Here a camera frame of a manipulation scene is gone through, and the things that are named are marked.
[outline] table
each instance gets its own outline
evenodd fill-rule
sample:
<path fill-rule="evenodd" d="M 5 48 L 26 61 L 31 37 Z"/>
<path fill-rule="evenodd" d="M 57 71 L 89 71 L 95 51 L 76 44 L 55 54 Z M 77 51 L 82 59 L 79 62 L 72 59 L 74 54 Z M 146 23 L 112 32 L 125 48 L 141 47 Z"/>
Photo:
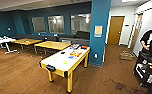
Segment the table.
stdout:
<path fill-rule="evenodd" d="M 76 52 L 76 53 L 81 52 L 81 54 L 79 57 L 73 57 L 70 56 L 72 52 Z M 89 52 L 90 52 L 90 47 L 88 47 L 87 49 L 78 48 L 77 50 L 68 47 L 42 60 L 40 62 L 40 66 L 41 68 L 48 70 L 50 82 L 53 82 L 52 73 L 67 78 L 68 79 L 67 92 L 71 93 L 73 71 L 84 58 L 85 58 L 84 67 L 87 67 Z"/>
<path fill-rule="evenodd" d="M 5 54 L 17 51 L 17 50 L 12 50 L 12 51 L 10 50 L 7 42 L 11 42 L 11 41 L 16 41 L 16 39 L 12 39 L 12 38 L 8 38 L 8 37 L 0 38 L 1 48 L 7 48 L 7 52 L 5 52 Z"/>
<path fill-rule="evenodd" d="M 13 43 L 17 43 L 17 44 L 21 44 L 21 48 L 22 50 L 24 49 L 23 48 L 23 45 L 31 45 L 31 44 L 35 44 L 35 43 L 38 43 L 38 42 L 41 42 L 42 40 L 35 40 L 35 39 L 19 39 L 19 40 L 16 40 L 16 41 L 11 41 Z"/>
<path fill-rule="evenodd" d="M 54 42 L 54 41 L 45 41 L 42 43 L 35 44 L 35 46 L 44 47 L 45 55 L 46 55 L 45 48 L 64 50 L 65 48 L 67 48 L 70 45 L 71 45 L 70 43 Z"/>

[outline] door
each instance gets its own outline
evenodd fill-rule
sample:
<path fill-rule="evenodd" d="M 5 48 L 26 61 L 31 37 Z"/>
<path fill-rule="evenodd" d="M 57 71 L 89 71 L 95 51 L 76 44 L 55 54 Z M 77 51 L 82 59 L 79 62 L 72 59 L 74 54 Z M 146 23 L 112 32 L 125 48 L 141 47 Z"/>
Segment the door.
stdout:
<path fill-rule="evenodd" d="M 124 16 L 113 16 L 110 20 L 108 44 L 119 44 Z"/>
<path fill-rule="evenodd" d="M 140 28 L 141 28 L 142 15 L 143 15 L 143 14 L 139 14 L 139 15 L 138 15 L 138 19 L 137 19 L 137 22 L 136 22 L 134 34 L 132 35 L 131 45 L 130 45 L 130 48 L 129 48 L 129 51 L 130 51 L 130 52 L 132 52 L 132 50 L 133 50 L 133 48 L 134 48 L 134 45 L 135 45 L 135 42 L 136 42 L 136 39 L 137 39 L 137 36 L 138 36 L 138 32 L 140 31 Z"/>

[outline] blue wall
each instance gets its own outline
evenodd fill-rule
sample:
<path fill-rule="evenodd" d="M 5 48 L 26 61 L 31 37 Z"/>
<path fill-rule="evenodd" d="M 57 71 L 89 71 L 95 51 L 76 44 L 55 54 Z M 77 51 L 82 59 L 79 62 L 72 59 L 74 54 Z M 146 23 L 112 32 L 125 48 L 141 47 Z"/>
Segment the blue wall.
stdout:
<path fill-rule="evenodd" d="M 90 30 L 90 55 L 89 64 L 100 66 L 103 65 L 103 53 L 105 49 L 105 39 L 107 32 L 108 17 L 111 0 L 92 0 L 91 10 L 91 30 Z M 102 26 L 102 37 L 94 37 L 95 26 Z"/>
<path fill-rule="evenodd" d="M 18 34 L 31 34 L 29 22 L 25 11 L 12 11 L 12 17 L 14 19 L 14 23 Z"/>
<path fill-rule="evenodd" d="M 14 36 L 16 33 L 34 34 L 35 32 L 32 26 L 33 17 L 44 17 L 45 29 L 47 33 L 43 33 L 43 35 L 53 36 L 53 34 L 49 33 L 47 17 L 59 15 L 63 15 L 64 31 L 66 35 L 69 35 L 71 34 L 70 16 L 75 14 L 91 13 L 91 51 L 89 55 L 89 64 L 102 66 L 110 5 L 111 0 L 92 0 L 92 2 L 29 11 L 16 10 L 10 12 L 0 12 L 0 36 Z M 102 37 L 94 37 L 95 26 L 103 27 Z"/>
<path fill-rule="evenodd" d="M 12 37 L 16 34 L 16 27 L 11 12 L 0 12 L 0 37 Z"/>
<path fill-rule="evenodd" d="M 64 17 L 65 34 L 70 35 L 71 34 L 70 16 L 74 14 L 81 14 L 81 13 L 83 14 L 91 13 L 91 2 L 26 11 L 26 15 L 29 20 L 31 33 L 34 33 L 33 26 L 32 26 L 32 18 L 44 17 L 45 28 L 48 35 L 53 35 L 53 34 L 49 33 L 47 17 L 62 15 Z"/>

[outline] wooden table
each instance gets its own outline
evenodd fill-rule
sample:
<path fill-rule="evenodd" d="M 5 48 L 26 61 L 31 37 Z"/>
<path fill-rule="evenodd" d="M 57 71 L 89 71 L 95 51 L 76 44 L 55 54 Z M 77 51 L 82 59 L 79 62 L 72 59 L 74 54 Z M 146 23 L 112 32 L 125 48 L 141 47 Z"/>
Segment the wooden table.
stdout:
<path fill-rule="evenodd" d="M 22 50 L 24 49 L 23 48 L 23 45 L 32 45 L 32 44 L 35 44 L 35 43 L 38 43 L 38 42 L 41 42 L 42 40 L 35 40 L 35 39 L 19 39 L 19 40 L 16 40 L 16 41 L 11 41 L 12 43 L 17 43 L 17 44 L 20 44 L 21 45 L 21 48 Z"/>
<path fill-rule="evenodd" d="M 87 67 L 88 53 L 90 52 L 90 47 L 87 49 L 78 48 L 80 54 L 79 57 L 71 58 L 70 53 L 73 50 L 70 47 L 62 50 L 40 62 L 40 66 L 43 69 L 48 70 L 49 80 L 53 82 L 52 73 L 60 75 L 68 79 L 67 91 L 71 93 L 72 91 L 72 76 L 74 69 L 79 65 L 79 63 L 85 58 L 84 67 Z"/>
<path fill-rule="evenodd" d="M 45 55 L 46 55 L 45 48 L 64 50 L 65 48 L 67 48 L 70 45 L 71 45 L 70 43 L 54 42 L 54 41 L 45 41 L 42 43 L 35 44 L 35 46 L 44 47 Z"/>

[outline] poster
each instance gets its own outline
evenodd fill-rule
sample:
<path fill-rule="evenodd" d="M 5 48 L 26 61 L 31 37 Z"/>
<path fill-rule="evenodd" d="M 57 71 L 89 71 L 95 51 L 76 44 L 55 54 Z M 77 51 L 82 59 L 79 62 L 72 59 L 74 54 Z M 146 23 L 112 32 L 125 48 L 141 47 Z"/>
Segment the poster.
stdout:
<path fill-rule="evenodd" d="M 102 26 L 95 26 L 94 37 L 102 37 Z"/>

